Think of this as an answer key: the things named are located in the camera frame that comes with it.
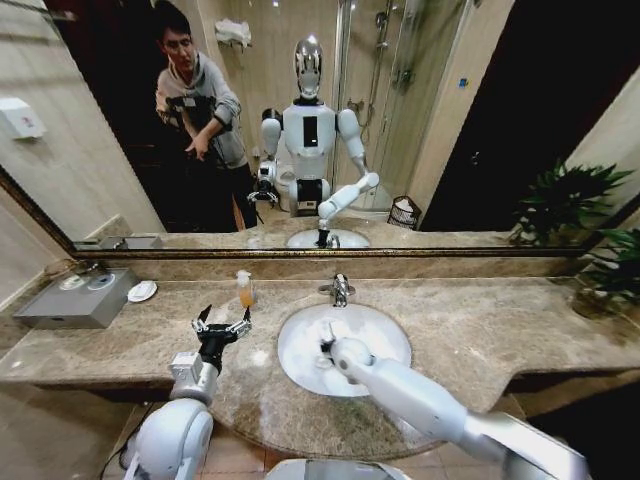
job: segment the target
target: mirror frame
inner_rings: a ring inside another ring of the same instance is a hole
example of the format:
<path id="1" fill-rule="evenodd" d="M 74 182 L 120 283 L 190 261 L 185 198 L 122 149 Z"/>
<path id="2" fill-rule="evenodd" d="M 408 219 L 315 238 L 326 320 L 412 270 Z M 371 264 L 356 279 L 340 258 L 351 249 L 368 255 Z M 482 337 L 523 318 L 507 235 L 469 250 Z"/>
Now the mirror frame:
<path id="1" fill-rule="evenodd" d="M 358 248 L 344 250 L 320 249 L 162 249 L 162 250 L 77 250 L 73 241 L 56 225 L 27 192 L 0 165 L 0 186 L 45 230 L 67 254 L 76 259 L 239 259 L 239 258 L 362 258 L 362 257 L 568 257 L 587 254 L 604 236 L 594 231 L 580 245 L 561 248 L 540 247 L 475 247 L 475 248 Z M 616 228 L 640 208 L 640 193 L 609 217 L 602 229 Z"/>

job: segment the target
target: shower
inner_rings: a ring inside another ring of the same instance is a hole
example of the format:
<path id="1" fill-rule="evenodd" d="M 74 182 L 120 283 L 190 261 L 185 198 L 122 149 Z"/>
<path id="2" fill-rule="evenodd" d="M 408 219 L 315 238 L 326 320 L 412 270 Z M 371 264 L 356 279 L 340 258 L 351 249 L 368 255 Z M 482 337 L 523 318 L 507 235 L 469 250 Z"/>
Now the shower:
<path id="1" fill-rule="evenodd" d="M 364 100 L 359 102 L 353 102 L 351 99 L 347 102 L 347 107 L 352 109 L 358 117 L 358 124 L 362 129 L 360 137 L 364 143 L 369 141 L 369 126 L 371 125 L 371 119 L 375 113 L 375 103 L 378 94 L 378 83 L 380 81 L 380 67 L 382 65 L 382 59 L 384 52 L 389 48 L 389 42 L 387 41 L 387 29 L 389 27 L 389 16 L 393 10 L 393 0 L 387 0 L 386 8 L 382 12 L 378 12 L 375 17 L 375 25 L 378 30 L 378 37 L 375 43 L 374 50 L 374 64 L 371 72 L 371 82 L 369 84 L 369 96 L 367 99 L 367 110 L 364 121 L 360 119 L 360 111 L 364 108 Z"/>
<path id="2" fill-rule="evenodd" d="M 334 99 L 338 110 L 356 113 L 380 184 L 349 214 L 386 221 L 393 199 L 407 193 L 423 161 L 422 140 L 471 0 L 356 1 L 339 2 Z M 358 172 L 343 148 L 335 152 L 332 184 L 339 188 Z"/>

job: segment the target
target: marble countertop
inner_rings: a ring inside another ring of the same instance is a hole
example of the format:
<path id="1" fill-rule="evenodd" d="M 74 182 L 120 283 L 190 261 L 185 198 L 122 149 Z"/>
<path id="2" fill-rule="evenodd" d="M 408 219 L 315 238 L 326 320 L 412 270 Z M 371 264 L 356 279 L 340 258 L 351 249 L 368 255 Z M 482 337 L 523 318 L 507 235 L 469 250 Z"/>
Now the marble countertop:
<path id="1" fill-rule="evenodd" d="M 271 249 L 286 248 L 289 237 L 318 228 L 317 217 L 269 219 L 264 225 L 235 233 L 161 233 L 164 248 Z M 385 222 L 336 217 L 331 228 L 365 236 L 372 248 L 476 248 L 510 246 L 509 232 L 415 232 Z"/>
<path id="2" fill-rule="evenodd" d="M 286 318 L 329 298 L 319 281 L 258 281 L 253 330 L 228 346 L 211 411 L 263 445 L 312 457 L 383 460 L 437 445 L 369 398 L 335 398 L 295 385 L 280 368 Z M 531 371 L 640 367 L 640 328 L 625 318 L 585 320 L 572 289 L 541 278 L 358 280 L 355 303 L 391 316 L 407 333 L 412 367 L 477 411 Z M 0 360 L 0 382 L 63 388 L 168 384 L 174 353 L 197 350 L 190 320 L 242 316 L 234 282 L 160 282 L 154 298 L 126 305 L 106 330 L 32 330 Z"/>

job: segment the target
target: humanoid robot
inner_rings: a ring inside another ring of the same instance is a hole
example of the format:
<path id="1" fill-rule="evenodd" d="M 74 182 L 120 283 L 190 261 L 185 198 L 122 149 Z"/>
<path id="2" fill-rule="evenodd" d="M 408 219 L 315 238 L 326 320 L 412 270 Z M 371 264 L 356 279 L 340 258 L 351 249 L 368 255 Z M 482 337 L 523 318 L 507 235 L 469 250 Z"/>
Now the humanoid robot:
<path id="1" fill-rule="evenodd" d="M 173 400 L 143 423 L 125 480 L 192 480 L 205 458 L 213 428 L 207 407 L 216 391 L 223 349 L 251 329 L 248 310 L 233 325 L 207 325 L 209 309 L 192 322 L 202 347 L 199 353 L 175 356 Z M 340 335 L 345 329 L 339 323 L 327 326 L 318 347 L 351 382 L 367 387 L 381 415 L 391 412 L 434 441 L 501 463 L 505 480 L 587 480 L 586 461 L 578 452 L 505 413 L 468 410 L 440 384 L 396 360 L 376 358 L 362 341 Z M 408 480 L 388 465 L 336 460 L 286 460 L 266 478 Z"/>
<path id="2" fill-rule="evenodd" d="M 260 163 L 258 191 L 250 194 L 249 200 L 276 201 L 275 154 L 280 135 L 284 132 L 285 145 L 294 161 L 295 180 L 289 184 L 290 214 L 292 217 L 318 215 L 317 245 L 326 248 L 329 220 L 362 193 L 376 187 L 380 178 L 367 168 L 355 113 L 349 109 L 336 113 L 318 98 L 322 62 L 322 47 L 313 35 L 298 42 L 294 65 L 300 97 L 282 115 L 273 109 L 267 109 L 262 114 L 262 136 L 267 160 Z M 330 195 L 331 187 L 324 175 L 336 133 L 345 142 L 360 179 Z"/>

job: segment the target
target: glass shower door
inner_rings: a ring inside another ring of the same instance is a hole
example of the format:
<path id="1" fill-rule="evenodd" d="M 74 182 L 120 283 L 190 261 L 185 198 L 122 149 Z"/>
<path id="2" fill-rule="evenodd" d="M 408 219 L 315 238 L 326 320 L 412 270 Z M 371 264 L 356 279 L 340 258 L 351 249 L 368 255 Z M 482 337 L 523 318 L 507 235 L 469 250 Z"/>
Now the glass shower door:
<path id="1" fill-rule="evenodd" d="M 465 0 L 345 2 L 351 11 L 351 21 L 344 35 L 349 45 L 342 68 L 339 107 L 353 108 L 358 114 L 369 166 L 380 175 L 380 185 L 364 196 L 360 208 L 388 211 L 392 199 L 406 193 L 465 3 Z M 386 38 L 380 41 L 381 32 L 376 30 L 378 19 L 380 13 L 387 12 Z M 376 70 L 378 48 L 386 51 Z M 363 78 L 363 72 L 367 72 L 367 78 Z M 369 109 L 366 99 L 360 97 L 374 80 L 371 75 L 379 78 L 375 102 Z M 371 118 L 363 117 L 363 112 L 372 112 Z M 336 160 L 342 164 L 349 161 L 340 153 Z M 344 179 L 347 169 L 342 164 L 338 164 L 337 177 L 341 178 L 343 173 Z"/>

